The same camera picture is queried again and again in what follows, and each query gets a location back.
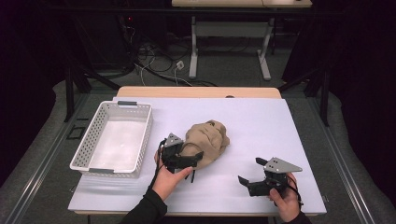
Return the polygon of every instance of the beige plush toy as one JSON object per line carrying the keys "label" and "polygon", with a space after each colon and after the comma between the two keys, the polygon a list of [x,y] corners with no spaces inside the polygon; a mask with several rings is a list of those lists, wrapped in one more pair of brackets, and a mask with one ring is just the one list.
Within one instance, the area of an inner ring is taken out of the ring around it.
{"label": "beige plush toy", "polygon": [[181,149],[181,156],[194,156],[204,152],[203,158],[198,161],[194,170],[202,169],[215,161],[230,145],[225,126],[215,120],[206,123],[194,124],[186,133],[186,140]]}

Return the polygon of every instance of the white metal frame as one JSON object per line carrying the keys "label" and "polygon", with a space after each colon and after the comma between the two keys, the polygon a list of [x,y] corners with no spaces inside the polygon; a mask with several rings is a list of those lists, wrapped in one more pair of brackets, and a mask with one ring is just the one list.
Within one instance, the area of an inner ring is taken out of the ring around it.
{"label": "white metal frame", "polygon": [[196,78],[198,65],[197,36],[245,36],[263,37],[262,48],[257,50],[262,76],[271,80],[265,53],[273,29],[273,20],[269,22],[229,22],[229,21],[196,21],[191,19],[191,62],[189,78]]}

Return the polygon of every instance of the gray floor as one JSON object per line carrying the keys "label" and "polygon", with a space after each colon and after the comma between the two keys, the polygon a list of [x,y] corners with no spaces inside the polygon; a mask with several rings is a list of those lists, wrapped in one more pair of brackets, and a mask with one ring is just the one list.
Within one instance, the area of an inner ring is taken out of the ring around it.
{"label": "gray floor", "polygon": [[[264,81],[256,57],[256,50],[261,44],[259,39],[250,42],[239,38],[201,39],[195,81],[209,81],[218,86],[279,87],[283,84],[281,76],[294,41],[295,36],[280,36],[277,39],[276,54],[267,54],[273,79]],[[185,48],[173,45],[168,54],[178,58],[185,52]],[[142,63],[146,65],[149,60],[147,58]],[[186,66],[177,71],[177,77],[190,81],[190,55],[180,60]],[[163,70],[169,63],[165,57],[158,56],[151,66]],[[161,74],[173,77],[174,68],[175,63],[172,69]],[[143,77],[140,76],[140,69],[135,69],[131,74],[113,81],[122,86],[176,85],[146,71],[142,74]],[[70,170],[68,166],[79,142],[73,139],[78,133],[71,130],[73,125],[88,126],[100,102],[111,100],[116,94],[96,80],[91,80],[91,84],[94,87],[91,94],[76,92],[77,111],[68,123],[63,123],[64,83],[54,87],[57,102],[51,116],[0,189],[0,223],[86,223],[86,217],[67,210],[72,197],[70,189],[80,178],[80,173]],[[314,223],[396,223],[394,207],[377,189],[348,143],[338,99],[330,96],[330,127],[327,128],[318,118],[318,100],[305,98],[303,89],[304,83],[284,92],[282,96],[289,104],[319,190],[327,198],[325,205],[328,213],[311,217],[311,220]],[[117,223],[120,218],[93,216],[92,223]]]}

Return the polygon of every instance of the table leg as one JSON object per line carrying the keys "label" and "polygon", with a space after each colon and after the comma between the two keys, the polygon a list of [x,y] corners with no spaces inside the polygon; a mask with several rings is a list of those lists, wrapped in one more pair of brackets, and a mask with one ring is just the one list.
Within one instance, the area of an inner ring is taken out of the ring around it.
{"label": "table leg", "polygon": [[265,28],[265,36],[262,41],[262,49],[257,50],[257,54],[259,56],[260,67],[262,68],[262,76],[264,77],[264,80],[269,81],[271,80],[271,75],[268,69],[267,61],[265,61],[265,53],[268,49],[268,42],[270,40],[270,36],[273,29],[272,22],[269,21],[267,24],[265,24],[264,28]]}
{"label": "table leg", "polygon": [[197,64],[198,64],[198,49],[197,49],[197,35],[196,35],[196,23],[195,17],[191,19],[191,61],[190,61],[190,74],[189,78],[197,77]]}

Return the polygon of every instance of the white tabletop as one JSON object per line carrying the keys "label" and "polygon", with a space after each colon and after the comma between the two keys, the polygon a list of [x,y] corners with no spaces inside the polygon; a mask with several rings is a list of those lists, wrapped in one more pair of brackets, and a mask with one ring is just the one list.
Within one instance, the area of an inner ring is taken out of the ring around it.
{"label": "white tabletop", "polygon": [[68,209],[81,214],[127,213],[142,199],[155,170],[154,153],[169,133],[184,138],[195,123],[215,119],[227,128],[231,144],[214,163],[182,181],[165,201],[168,215],[273,216],[277,208],[266,197],[250,197],[238,176],[262,181],[256,157],[278,157],[303,168],[294,173],[308,215],[326,213],[318,185],[305,156],[286,101],[262,98],[122,98],[149,103],[153,124],[139,178],[83,176]]}

